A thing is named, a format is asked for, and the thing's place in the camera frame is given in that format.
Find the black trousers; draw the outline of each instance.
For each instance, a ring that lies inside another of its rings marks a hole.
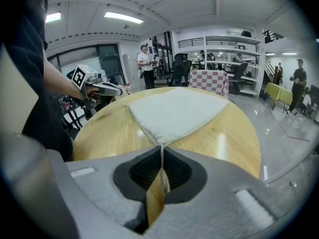
[[[144,71],[143,73],[146,89],[154,88],[154,70]]]
[[[300,96],[301,96],[301,92],[296,92],[296,91],[293,91],[293,101],[291,103],[291,105],[289,106],[289,110],[292,112],[293,109],[296,107],[299,99],[300,99]]]

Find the black t-shirt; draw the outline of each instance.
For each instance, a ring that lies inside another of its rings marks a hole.
[[[295,79],[299,79],[300,82],[303,82],[307,79],[307,73],[305,72],[305,70],[303,68],[298,68],[294,72],[294,80]],[[304,91],[304,88],[305,88],[304,86],[294,83],[293,88],[292,88],[292,92],[302,93]]]
[[[72,156],[70,136],[58,120],[43,80],[44,25],[47,0],[26,0],[12,35],[4,40],[8,53],[24,79],[39,96],[23,134],[35,138],[47,149],[61,153],[64,160]]]

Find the floor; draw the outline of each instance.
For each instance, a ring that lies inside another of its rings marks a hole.
[[[229,95],[255,127],[262,154],[260,179],[268,179],[309,153],[319,139],[319,126],[310,118],[283,113],[284,104],[243,95]]]

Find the yellow table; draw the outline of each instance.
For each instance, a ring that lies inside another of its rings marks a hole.
[[[129,103],[174,88],[145,90],[123,97],[96,113],[73,143],[74,160],[97,159],[132,152],[154,144],[141,131],[123,101]],[[219,98],[215,93],[188,88]],[[234,163],[254,177],[260,172],[260,147],[254,127],[233,103],[205,126],[169,145]]]
[[[293,101],[293,93],[291,91],[270,82],[266,86],[265,93],[268,93],[274,100],[273,109],[275,108],[277,100],[284,102],[284,111],[285,103],[290,105]]]

